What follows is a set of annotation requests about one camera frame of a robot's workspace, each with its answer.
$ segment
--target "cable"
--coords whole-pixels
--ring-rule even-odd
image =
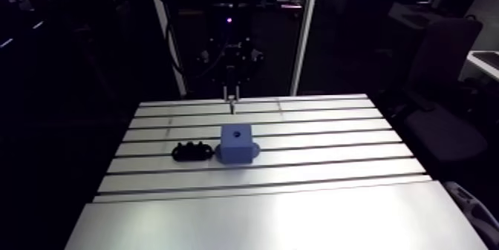
[[[224,54],[224,51],[225,49],[227,48],[227,45],[229,44],[229,40],[230,40],[230,36],[231,36],[231,31],[228,32],[227,34],[227,38],[226,38],[226,41],[224,42],[224,45],[222,46],[222,48],[220,49],[220,53],[218,53],[218,56],[217,58],[215,59],[215,61],[206,69],[204,70],[203,72],[201,72],[200,74],[196,75],[196,76],[193,76],[193,75],[189,75],[182,67],[180,67],[175,59],[173,58],[173,55],[172,55],[172,50],[170,48],[170,30],[171,30],[171,26],[170,24],[172,23],[172,17],[170,16],[170,12],[168,10],[168,6],[166,5],[166,2],[165,0],[161,0],[164,7],[165,7],[165,14],[166,14],[166,19],[167,19],[167,22],[166,22],[166,26],[165,26],[165,40],[166,40],[166,45],[168,46],[168,57],[170,58],[170,61],[172,62],[172,66],[173,68],[180,74],[182,74],[183,76],[185,77],[192,77],[194,79],[199,79],[199,78],[202,78],[204,77],[205,75],[207,75],[211,70],[213,70],[213,68],[217,67],[218,66],[218,63],[220,61],[220,59],[222,58],[222,55]]]

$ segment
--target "white door frame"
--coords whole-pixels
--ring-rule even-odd
[[[166,50],[169,50],[170,53],[172,54],[173,61],[177,64],[178,67],[180,67],[179,61],[178,61],[178,55],[177,55],[177,50],[175,46],[175,41],[172,37],[172,33],[169,33],[168,36],[166,36],[166,25],[168,25],[168,18],[166,16],[166,10],[165,6],[163,5],[163,2],[161,0],[153,0],[154,1],[154,7],[156,8],[156,13],[157,17],[160,20],[160,26],[161,26],[161,31],[163,32],[163,38],[168,40],[168,48],[165,48]],[[173,74],[175,75],[175,81],[177,82],[177,87],[178,87],[178,92],[180,93],[180,96],[184,97],[187,94],[187,89],[186,89],[186,81],[183,78],[182,74],[179,73],[174,67],[172,66]]]
[[[301,31],[299,37],[298,47],[296,49],[295,66],[293,71],[293,78],[291,80],[290,96],[296,96],[300,84],[301,69],[303,68],[303,60],[305,57],[305,50],[307,49],[308,33],[310,31],[310,22],[316,0],[307,0],[305,3],[304,15],[301,21]]]

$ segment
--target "blue block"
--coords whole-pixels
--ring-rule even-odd
[[[223,164],[251,163],[258,154],[253,143],[251,125],[230,124],[222,125],[221,143],[217,156]]]

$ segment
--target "black office chair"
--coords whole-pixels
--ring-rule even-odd
[[[480,22],[468,19],[430,24],[402,86],[405,104],[395,108],[395,121],[439,167],[472,160],[488,146],[473,125],[455,115],[456,106],[466,98],[462,91],[469,89],[457,78],[481,29]]]

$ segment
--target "white table surface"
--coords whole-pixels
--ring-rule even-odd
[[[441,184],[87,204],[66,249],[486,247]]]
[[[67,249],[482,249],[366,95],[235,110],[142,103]],[[228,123],[252,124],[252,164],[172,159],[178,142],[215,147]]]
[[[490,77],[495,79],[496,81],[499,81],[499,70],[498,69],[496,69],[495,67],[493,67],[493,66],[487,64],[486,62],[481,61],[478,58],[476,58],[475,56],[473,56],[473,53],[485,53],[485,52],[492,52],[492,51],[471,50],[468,53],[468,57],[466,58],[466,60],[469,63],[471,63],[472,65],[474,65],[476,68],[480,69],[481,71],[483,71],[484,73],[486,73],[487,75],[489,75]]]

